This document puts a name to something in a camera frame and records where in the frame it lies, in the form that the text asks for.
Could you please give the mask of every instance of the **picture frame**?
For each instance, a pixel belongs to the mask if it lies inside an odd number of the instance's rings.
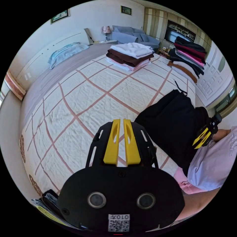
[[[127,14],[127,15],[132,15],[132,9],[129,7],[121,6],[121,13]]]
[[[66,17],[69,17],[70,16],[70,12],[69,12],[69,9],[57,14],[56,16],[54,16],[53,18],[50,19],[50,24],[53,24],[59,20],[62,20]]]

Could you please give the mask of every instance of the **wall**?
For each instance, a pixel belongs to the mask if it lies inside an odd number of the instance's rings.
[[[132,9],[132,15],[121,13],[121,5]],[[101,27],[110,25],[131,26],[141,29],[144,6],[131,0],[96,0],[70,8],[70,17],[50,24],[48,20],[23,44],[10,65],[17,77],[27,62],[50,42],[75,29],[89,28],[94,41],[105,39]]]
[[[207,53],[209,52],[212,40],[191,21],[174,13],[166,12],[163,9],[145,8],[143,29],[147,35],[153,36],[161,41],[160,48],[174,47],[172,43],[164,40],[168,20],[178,23],[195,33],[196,38],[194,42],[203,46]]]
[[[39,198],[39,195],[26,174],[20,153],[18,134],[20,109],[21,101],[9,91],[0,106],[0,147],[10,176],[20,192],[30,202],[32,198]]]
[[[232,126],[237,126],[237,108],[235,108],[229,115],[224,117],[218,125],[219,129],[230,129]]]

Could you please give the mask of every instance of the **stack of folded clothes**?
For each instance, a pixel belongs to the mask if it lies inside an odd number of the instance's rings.
[[[135,71],[150,64],[154,51],[151,47],[139,43],[112,45],[106,54],[106,60],[126,71]]]
[[[168,66],[171,66],[185,78],[197,83],[199,75],[204,75],[205,49],[201,45],[189,42],[179,36],[174,45],[175,48],[169,51],[170,62]]]

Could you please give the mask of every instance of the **lamp shade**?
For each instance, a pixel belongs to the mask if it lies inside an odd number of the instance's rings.
[[[101,33],[103,33],[103,34],[111,33],[109,26],[102,26]]]

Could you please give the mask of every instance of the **bedspread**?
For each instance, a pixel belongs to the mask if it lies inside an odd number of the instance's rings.
[[[20,136],[27,175],[39,195],[56,193],[86,165],[99,127],[121,119],[118,166],[126,166],[123,119],[134,121],[147,106],[179,87],[195,106],[195,87],[157,54],[136,71],[111,65],[105,55],[67,74],[35,107]],[[177,165],[157,148],[159,167],[174,176]]]

